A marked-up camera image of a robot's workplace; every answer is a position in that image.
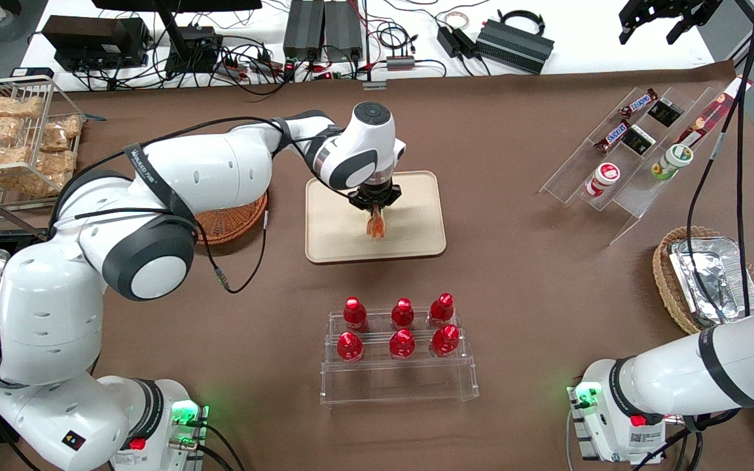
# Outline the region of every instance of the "acrylic bottle rack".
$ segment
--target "acrylic bottle rack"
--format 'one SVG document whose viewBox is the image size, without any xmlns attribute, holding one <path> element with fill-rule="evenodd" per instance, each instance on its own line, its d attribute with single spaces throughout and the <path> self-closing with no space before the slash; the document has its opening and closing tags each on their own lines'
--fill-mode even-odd
<svg viewBox="0 0 754 471">
<path fill-rule="evenodd" d="M 637 125 L 643 129 L 656 141 L 647 151 L 639 155 L 625 143 L 616 143 L 605 154 L 595 149 L 593 147 L 595 143 L 607 137 L 607 134 L 610 134 L 610 131 L 613 131 L 622 120 L 617 110 L 631 104 L 643 95 L 645 95 L 645 92 L 642 89 L 632 90 L 625 99 L 613 108 L 610 114 L 604 118 L 604 121 L 592 131 L 583 144 L 566 159 L 565 163 L 541 188 L 541 191 L 552 194 L 564 205 L 578 196 L 589 203 L 596 211 L 604 211 L 607 206 L 610 206 L 610 203 L 616 203 L 616 206 L 626 211 L 630 218 L 610 244 L 635 226 L 644 217 L 653 202 L 662 194 L 662 191 L 665 191 L 671 180 L 656 179 L 651 173 L 651 167 L 659 161 L 668 147 L 676 142 L 682 131 L 685 131 L 700 116 L 706 105 L 709 105 L 720 93 L 709 87 L 697 99 L 689 99 L 677 92 L 676 89 L 668 88 L 666 92 L 659 93 L 659 96 L 669 99 L 674 105 L 678 105 L 685 111 L 671 126 L 662 125 L 658 120 L 647 114 L 647 110 L 652 107 L 652 104 L 648 104 L 644 110 L 638 111 L 632 118 L 626 119 L 631 125 Z M 695 143 L 691 149 L 697 149 L 704 138 Z M 703 160 L 700 155 L 695 157 L 695 160 Z M 592 179 L 595 169 L 605 162 L 616 164 L 619 167 L 619 181 L 604 190 L 601 196 L 590 196 L 584 189 L 586 183 Z"/>
<path fill-rule="evenodd" d="M 476 363 L 467 332 L 458 314 L 452 318 L 461 333 L 458 348 L 439 358 L 429 351 L 436 329 L 427 327 L 428 307 L 415 307 L 411 332 L 415 353 L 406 360 L 389 355 L 391 310 L 368 313 L 368 333 L 357 334 L 365 347 L 364 358 L 348 363 L 339 358 L 336 345 L 347 328 L 342 312 L 329 314 L 322 358 L 323 406 L 332 408 L 358 402 L 404 402 L 404 400 L 458 399 L 461 402 L 479 395 Z"/>
</svg>

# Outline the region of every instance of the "beige tray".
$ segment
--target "beige tray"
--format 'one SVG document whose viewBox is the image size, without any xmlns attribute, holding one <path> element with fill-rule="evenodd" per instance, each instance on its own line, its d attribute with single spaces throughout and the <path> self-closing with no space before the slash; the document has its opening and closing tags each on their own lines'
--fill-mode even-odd
<svg viewBox="0 0 754 471">
<path fill-rule="evenodd" d="M 395 173 L 403 192 L 383 210 L 386 237 L 365 233 L 368 213 L 327 190 L 317 179 L 306 185 L 304 253 L 313 263 L 436 256 L 446 249 L 438 180 L 432 172 Z"/>
</svg>

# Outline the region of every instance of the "black power adapter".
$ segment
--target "black power adapter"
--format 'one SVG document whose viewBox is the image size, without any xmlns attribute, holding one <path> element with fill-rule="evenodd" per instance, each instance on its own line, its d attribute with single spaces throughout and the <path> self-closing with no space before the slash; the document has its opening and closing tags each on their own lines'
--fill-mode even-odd
<svg viewBox="0 0 754 471">
<path fill-rule="evenodd" d="M 438 29 L 438 43 L 440 47 L 443 47 L 446 51 L 446 55 L 450 59 L 458 57 L 461 54 L 461 45 L 458 44 L 456 37 L 452 35 L 452 32 L 446 26 L 442 26 Z"/>
<path fill-rule="evenodd" d="M 458 48 L 459 50 L 461 50 L 461 53 L 464 54 L 464 57 L 466 57 L 467 59 L 472 59 L 473 57 L 478 56 L 478 48 L 476 48 L 476 43 L 474 43 L 472 39 L 465 35 L 464 31 L 456 27 L 452 30 L 452 36 L 458 43 Z"/>
</svg>

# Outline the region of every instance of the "power supply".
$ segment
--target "power supply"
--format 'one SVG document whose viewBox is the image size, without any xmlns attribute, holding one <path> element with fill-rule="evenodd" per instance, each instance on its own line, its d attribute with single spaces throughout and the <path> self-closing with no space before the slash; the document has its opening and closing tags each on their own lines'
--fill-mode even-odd
<svg viewBox="0 0 754 471">
<path fill-rule="evenodd" d="M 539 74 L 551 56 L 554 41 L 488 20 L 476 38 L 476 47 L 482 57 Z"/>
<path fill-rule="evenodd" d="M 318 50 L 322 45 L 324 7 L 323 0 L 293 0 L 284 33 L 284 56 L 305 60 Z"/>
<path fill-rule="evenodd" d="M 354 63 L 363 56 L 363 31 L 359 11 L 344 0 L 325 3 L 325 50 L 331 62 L 348 59 Z"/>
</svg>

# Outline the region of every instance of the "brown table mat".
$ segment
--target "brown table mat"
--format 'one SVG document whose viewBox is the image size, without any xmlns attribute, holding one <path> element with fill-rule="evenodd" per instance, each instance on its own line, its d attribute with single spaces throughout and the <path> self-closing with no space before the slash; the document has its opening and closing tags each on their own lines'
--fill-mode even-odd
<svg viewBox="0 0 754 471">
<path fill-rule="evenodd" d="M 581 201 L 566 207 L 537 191 L 632 87 L 675 86 L 696 97 L 732 77 L 729 63 L 718 63 L 694 71 L 393 80 L 383 92 L 323 81 L 286 86 L 254 103 L 236 88 L 75 94 L 84 111 L 110 118 L 88 125 L 82 162 L 222 116 L 320 108 L 345 126 L 357 102 L 380 101 L 395 113 L 398 137 L 408 144 L 399 169 L 430 170 L 438 178 L 448 238 L 437 258 L 312 265 L 304 256 L 310 173 L 296 155 L 283 153 L 270 187 L 266 258 L 248 289 L 228 295 L 198 253 L 185 284 L 167 298 L 131 302 L 108 291 L 96 373 L 180 381 L 212 407 L 211 423 L 249 470 L 562 471 L 566 385 L 599 358 L 636 355 L 683 336 L 662 307 L 650 258 L 662 236 L 685 223 L 706 159 L 681 171 L 612 247 L 608 241 L 625 215 L 598 214 Z M 698 155 L 707 156 L 714 140 Z M 732 132 L 695 218 L 726 236 L 736 233 L 735 148 Z M 754 265 L 752 126 L 745 155 L 747 256 Z M 132 174 L 123 162 L 110 167 Z M 218 259 L 233 286 L 255 265 L 259 235 L 255 227 L 239 250 Z M 377 308 L 401 296 L 428 304 L 445 291 L 455 295 L 473 344 L 478 399 L 333 411 L 319 405 L 327 312 L 350 295 Z M 210 444 L 225 453 L 215 439 Z M 629 470 L 582 462 L 577 444 L 572 453 L 578 471 Z M 649 469 L 672 467 L 674 453 Z M 216 467 L 206 460 L 207 469 Z M 0 469 L 24 469 L 3 445 Z M 706 432 L 699 469 L 754 470 L 754 411 Z"/>
</svg>

